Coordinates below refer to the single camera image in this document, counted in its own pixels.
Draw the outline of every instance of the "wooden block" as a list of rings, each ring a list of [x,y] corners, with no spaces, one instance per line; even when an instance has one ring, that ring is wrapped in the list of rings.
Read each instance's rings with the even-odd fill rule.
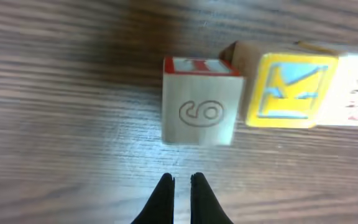
[[[301,47],[330,52],[339,59],[338,68],[318,114],[320,125],[358,126],[358,47],[306,43]]]
[[[232,64],[247,79],[246,125],[311,128],[316,125],[338,59],[295,44],[238,41]]]
[[[239,72],[222,60],[166,57],[163,141],[230,145],[243,86]]]

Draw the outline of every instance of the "wooden surface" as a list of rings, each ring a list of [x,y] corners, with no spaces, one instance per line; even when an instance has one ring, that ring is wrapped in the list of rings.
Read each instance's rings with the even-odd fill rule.
[[[175,223],[195,172],[235,223],[358,223],[358,128],[160,142],[162,57],[237,39],[358,44],[358,1],[0,0],[0,223],[129,223],[164,172]]]

